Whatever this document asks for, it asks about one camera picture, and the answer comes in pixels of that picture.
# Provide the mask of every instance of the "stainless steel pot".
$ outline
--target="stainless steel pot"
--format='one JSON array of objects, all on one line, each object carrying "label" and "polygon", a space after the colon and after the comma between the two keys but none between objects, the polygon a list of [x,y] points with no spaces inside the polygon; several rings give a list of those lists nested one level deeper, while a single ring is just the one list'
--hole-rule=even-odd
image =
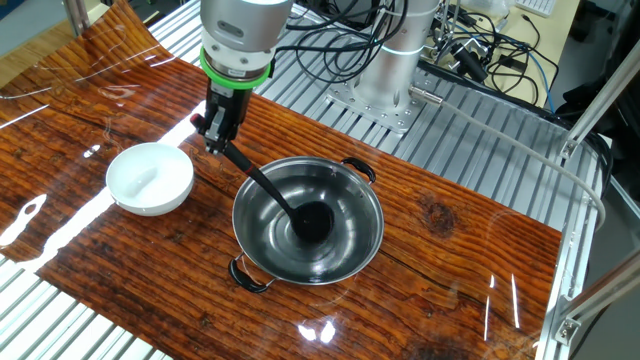
[{"label": "stainless steel pot", "polygon": [[[343,164],[367,174],[369,183]],[[382,243],[384,218],[370,186],[376,179],[370,166],[355,158],[340,164],[294,157],[272,162],[262,171],[293,208],[321,201],[333,210],[335,222],[322,243],[301,241],[284,210],[248,179],[233,204],[233,230],[243,250],[229,264],[236,283],[254,293],[266,291],[275,280],[330,284],[356,274],[373,259]],[[245,254],[274,279],[261,285],[240,271],[237,261]]]}]

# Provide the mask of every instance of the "black ladle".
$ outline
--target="black ladle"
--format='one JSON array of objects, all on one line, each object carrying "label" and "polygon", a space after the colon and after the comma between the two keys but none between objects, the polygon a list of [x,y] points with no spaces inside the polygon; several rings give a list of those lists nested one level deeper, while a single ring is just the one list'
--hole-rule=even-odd
[{"label": "black ladle", "polygon": [[271,196],[291,219],[291,226],[295,234],[301,240],[308,243],[320,243],[324,241],[333,228],[333,211],[320,201],[312,201],[292,208],[282,197],[282,194],[267,177],[253,165],[251,160],[238,150],[231,142],[224,149],[226,156],[242,172],[251,177]]}]

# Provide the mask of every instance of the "green ring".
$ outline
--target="green ring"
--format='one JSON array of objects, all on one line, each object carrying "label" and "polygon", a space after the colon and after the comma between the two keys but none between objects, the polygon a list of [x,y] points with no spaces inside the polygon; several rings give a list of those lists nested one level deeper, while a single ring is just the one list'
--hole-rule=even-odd
[{"label": "green ring", "polygon": [[262,76],[260,76],[255,80],[251,80],[251,81],[229,80],[223,77],[222,75],[218,74],[215,70],[211,68],[211,66],[209,66],[209,63],[204,57],[204,47],[200,49],[200,65],[202,66],[202,70],[204,70],[207,76],[209,76],[209,79],[211,79],[211,81],[231,90],[250,90],[255,87],[258,87],[267,80],[267,78],[269,77],[269,74],[271,73],[271,64],[269,64],[267,66],[267,71],[265,71],[264,74],[262,74]]}]

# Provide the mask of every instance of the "black pot handle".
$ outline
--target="black pot handle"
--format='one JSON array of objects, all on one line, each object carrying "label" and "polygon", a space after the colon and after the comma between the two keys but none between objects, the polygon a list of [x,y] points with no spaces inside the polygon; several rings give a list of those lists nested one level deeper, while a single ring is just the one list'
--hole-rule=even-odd
[{"label": "black pot handle", "polygon": [[231,260],[231,262],[229,263],[229,274],[231,275],[233,280],[236,281],[236,284],[242,286],[243,288],[254,294],[260,294],[267,291],[269,285],[276,281],[276,279],[269,281],[265,285],[256,284],[251,279],[251,277],[249,277],[249,275],[243,273],[238,267],[238,260],[240,260],[242,255],[244,255],[244,252],[241,253],[237,258]]},{"label": "black pot handle", "polygon": [[360,171],[363,174],[366,174],[369,177],[369,185],[376,182],[376,172],[373,171],[373,168],[367,165],[367,163],[365,163],[364,161],[351,157],[343,159],[340,163],[353,165],[356,170]]}]

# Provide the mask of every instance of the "wooden tabletop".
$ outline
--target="wooden tabletop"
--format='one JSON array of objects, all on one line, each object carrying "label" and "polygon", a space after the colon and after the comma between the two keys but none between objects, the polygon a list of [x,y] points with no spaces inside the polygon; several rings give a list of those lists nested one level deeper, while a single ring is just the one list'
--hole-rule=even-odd
[{"label": "wooden tabletop", "polygon": [[[237,146],[260,165],[363,159],[385,234],[345,281],[238,287],[227,266],[241,251],[231,208],[245,177],[188,122],[206,86],[119,1],[1,89],[0,229],[14,234],[1,252],[178,359],[535,356],[560,233],[259,96]],[[190,156],[195,185],[173,212],[136,216],[104,176],[122,150],[158,139]],[[43,194],[35,215],[23,209]],[[23,210],[33,218],[16,232]]]}]

